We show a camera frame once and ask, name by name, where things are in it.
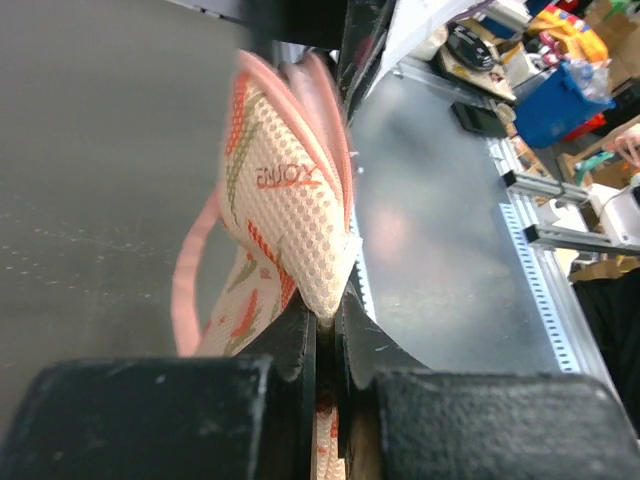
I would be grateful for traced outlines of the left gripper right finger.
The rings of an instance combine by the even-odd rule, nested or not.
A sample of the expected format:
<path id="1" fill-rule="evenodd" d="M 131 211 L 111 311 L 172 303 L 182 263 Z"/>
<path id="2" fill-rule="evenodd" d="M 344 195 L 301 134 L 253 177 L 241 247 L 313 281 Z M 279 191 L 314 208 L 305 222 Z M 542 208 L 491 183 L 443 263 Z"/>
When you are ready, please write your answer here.
<path id="1" fill-rule="evenodd" d="M 635 479 L 619 402 L 576 374 L 438 372 L 345 294 L 335 317 L 339 453 L 350 479 Z"/>

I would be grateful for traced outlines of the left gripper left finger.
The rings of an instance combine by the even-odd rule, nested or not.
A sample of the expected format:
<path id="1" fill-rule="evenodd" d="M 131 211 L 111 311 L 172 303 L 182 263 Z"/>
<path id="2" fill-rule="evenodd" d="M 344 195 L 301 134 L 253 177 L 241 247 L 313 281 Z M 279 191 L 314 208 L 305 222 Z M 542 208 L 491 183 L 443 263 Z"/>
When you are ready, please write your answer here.
<path id="1" fill-rule="evenodd" d="M 299 296 L 234 357 L 42 370 L 1 445 L 5 479 L 306 479 L 316 320 Z"/>

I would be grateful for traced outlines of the floral mesh laundry bag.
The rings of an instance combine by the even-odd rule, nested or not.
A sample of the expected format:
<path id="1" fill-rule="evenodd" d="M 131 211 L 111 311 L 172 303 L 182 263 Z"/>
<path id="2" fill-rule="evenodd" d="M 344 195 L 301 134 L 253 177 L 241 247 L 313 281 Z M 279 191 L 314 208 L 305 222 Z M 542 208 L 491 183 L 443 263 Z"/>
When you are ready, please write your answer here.
<path id="1" fill-rule="evenodd" d="M 350 146 L 336 87 L 319 55 L 274 68 L 240 51 L 219 181 L 183 242 L 172 281 L 173 335 L 182 357 L 237 355 L 294 297 L 316 316 L 312 471 L 319 479 L 346 475 L 332 369 L 335 315 L 362 246 L 350 228 Z M 216 225 L 226 229 L 237 255 L 202 322 L 196 278 Z"/>

